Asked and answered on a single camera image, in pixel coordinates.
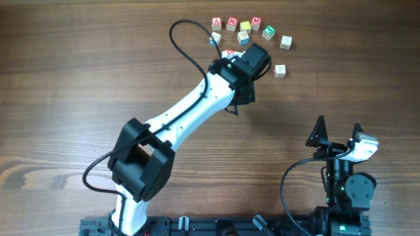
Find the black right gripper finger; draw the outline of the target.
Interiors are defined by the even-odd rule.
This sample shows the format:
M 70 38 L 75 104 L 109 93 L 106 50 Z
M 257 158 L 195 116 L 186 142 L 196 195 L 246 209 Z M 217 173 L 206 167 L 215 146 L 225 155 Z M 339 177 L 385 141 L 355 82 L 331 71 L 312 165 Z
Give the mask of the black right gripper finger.
M 308 137 L 305 146 L 324 147 L 328 145 L 328 136 L 324 116 L 318 117 L 314 129 Z
M 353 131 L 352 131 L 352 139 L 353 140 L 359 140 L 360 139 L 359 138 L 360 133 L 363 133 L 363 132 L 364 131 L 363 131 L 361 125 L 359 123 L 355 123 L 354 124 L 354 128 L 353 128 Z

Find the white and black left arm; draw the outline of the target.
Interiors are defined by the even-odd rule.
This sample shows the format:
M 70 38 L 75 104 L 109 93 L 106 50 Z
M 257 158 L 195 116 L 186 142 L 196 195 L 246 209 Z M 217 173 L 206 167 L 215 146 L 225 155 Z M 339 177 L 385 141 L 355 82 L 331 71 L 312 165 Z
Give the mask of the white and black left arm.
M 244 53 L 213 60 L 200 84 L 165 113 L 123 126 L 108 161 L 120 193 L 108 224 L 115 234 L 140 231 L 148 203 L 167 183 L 183 141 L 220 110 L 254 102 L 254 82 L 270 63 L 269 53 L 256 43 Z

